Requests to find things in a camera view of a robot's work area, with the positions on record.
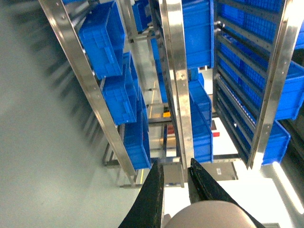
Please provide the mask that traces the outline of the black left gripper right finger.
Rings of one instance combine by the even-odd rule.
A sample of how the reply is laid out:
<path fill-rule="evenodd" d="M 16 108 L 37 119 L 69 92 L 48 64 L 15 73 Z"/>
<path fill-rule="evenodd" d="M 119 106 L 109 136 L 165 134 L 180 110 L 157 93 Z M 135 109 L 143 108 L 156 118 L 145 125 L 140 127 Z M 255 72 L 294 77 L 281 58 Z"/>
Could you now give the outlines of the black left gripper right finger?
<path fill-rule="evenodd" d="M 238 206 L 254 223 L 257 228 L 264 225 L 256 220 L 249 212 L 242 208 L 194 158 L 190 161 L 188 172 L 188 188 L 190 203 L 217 200 L 232 203 Z"/>

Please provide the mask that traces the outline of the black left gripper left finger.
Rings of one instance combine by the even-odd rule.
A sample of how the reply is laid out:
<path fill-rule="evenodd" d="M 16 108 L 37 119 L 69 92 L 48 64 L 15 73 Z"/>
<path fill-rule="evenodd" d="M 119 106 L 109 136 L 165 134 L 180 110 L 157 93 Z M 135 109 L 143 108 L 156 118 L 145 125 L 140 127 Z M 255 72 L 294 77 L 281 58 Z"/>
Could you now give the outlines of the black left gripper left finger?
<path fill-rule="evenodd" d="M 163 165 L 154 162 L 120 228 L 161 228 L 164 203 Z"/>

